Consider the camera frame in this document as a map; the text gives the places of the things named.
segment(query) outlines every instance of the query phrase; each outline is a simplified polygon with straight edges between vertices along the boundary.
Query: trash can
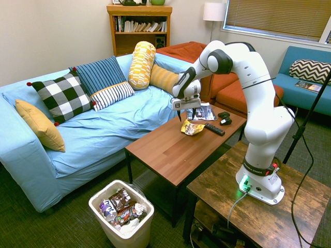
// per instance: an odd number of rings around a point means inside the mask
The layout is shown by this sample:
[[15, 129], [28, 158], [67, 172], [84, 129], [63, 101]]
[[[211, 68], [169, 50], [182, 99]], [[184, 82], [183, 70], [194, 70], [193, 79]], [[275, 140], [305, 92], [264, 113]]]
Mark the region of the trash can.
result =
[[[147, 216], [135, 227], [135, 229], [126, 235], [121, 234], [115, 227], [108, 223], [99, 212], [99, 205], [103, 199], [108, 199], [116, 193], [118, 189], [125, 188], [130, 197], [137, 203], [145, 203], [147, 207]], [[151, 232], [151, 222], [154, 214], [154, 206], [146, 200], [141, 194], [120, 180], [115, 180], [108, 184], [101, 191], [96, 193], [88, 201], [94, 215], [100, 222], [103, 231], [116, 248], [146, 248], [149, 244]]]

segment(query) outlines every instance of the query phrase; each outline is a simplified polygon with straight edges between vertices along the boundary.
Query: light blue sofa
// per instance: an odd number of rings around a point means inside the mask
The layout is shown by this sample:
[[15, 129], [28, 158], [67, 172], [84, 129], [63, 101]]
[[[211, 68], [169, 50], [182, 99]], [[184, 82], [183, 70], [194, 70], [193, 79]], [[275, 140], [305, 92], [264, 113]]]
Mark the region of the light blue sofa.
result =
[[[273, 83], [284, 89], [282, 100], [285, 104], [309, 110], [317, 96], [316, 93], [299, 88], [295, 84], [299, 79], [290, 76], [290, 66], [298, 59], [310, 59], [331, 63], [331, 52], [289, 46], [279, 72]], [[314, 111], [331, 116], [331, 86], [327, 86]]]
[[[128, 76], [132, 55], [117, 58]], [[155, 63], [180, 73], [191, 64], [157, 54]], [[89, 182], [125, 158], [124, 147], [177, 116], [172, 96], [154, 86], [98, 112], [89, 110], [58, 126], [66, 152], [44, 147], [17, 113], [15, 99], [41, 109], [54, 122], [39, 95], [27, 82], [56, 79], [69, 70], [0, 87], [0, 162], [38, 212]]]

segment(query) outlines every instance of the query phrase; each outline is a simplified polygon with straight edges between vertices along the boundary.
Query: wooden bookshelf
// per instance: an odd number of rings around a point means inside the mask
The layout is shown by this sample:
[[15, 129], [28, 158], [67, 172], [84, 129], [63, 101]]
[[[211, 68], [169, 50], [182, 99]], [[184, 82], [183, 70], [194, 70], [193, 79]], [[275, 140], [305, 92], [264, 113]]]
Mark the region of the wooden bookshelf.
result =
[[[107, 5], [110, 29], [112, 34], [113, 51], [115, 56], [130, 54], [139, 41], [148, 41], [156, 47], [157, 37], [164, 39], [164, 46], [170, 46], [170, 16], [172, 7], [166, 5], [123, 6]], [[165, 32], [119, 32], [116, 31], [116, 17], [136, 22], [167, 22]]]

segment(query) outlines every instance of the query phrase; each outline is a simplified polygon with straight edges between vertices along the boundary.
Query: orange sofa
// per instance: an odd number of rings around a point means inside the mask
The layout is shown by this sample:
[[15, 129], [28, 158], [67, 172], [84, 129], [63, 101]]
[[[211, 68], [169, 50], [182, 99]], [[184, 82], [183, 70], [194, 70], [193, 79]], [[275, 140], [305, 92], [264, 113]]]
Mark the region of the orange sofa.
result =
[[[159, 48], [156, 52], [194, 63], [206, 46], [206, 44], [191, 41]], [[246, 99], [238, 76], [235, 73], [205, 77], [201, 79], [201, 85], [200, 98], [202, 101], [210, 102], [226, 111], [247, 118]], [[284, 90], [277, 85], [274, 85], [274, 87], [277, 95], [282, 98]], [[279, 104], [277, 97], [275, 97], [274, 104], [275, 106]]]

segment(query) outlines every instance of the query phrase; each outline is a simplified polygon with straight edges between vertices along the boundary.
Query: plant pot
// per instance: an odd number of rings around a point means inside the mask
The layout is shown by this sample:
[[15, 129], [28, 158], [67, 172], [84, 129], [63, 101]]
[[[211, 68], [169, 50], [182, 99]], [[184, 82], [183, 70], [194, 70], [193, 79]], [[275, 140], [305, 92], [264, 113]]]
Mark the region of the plant pot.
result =
[[163, 5], [166, 0], [149, 0], [152, 5]]

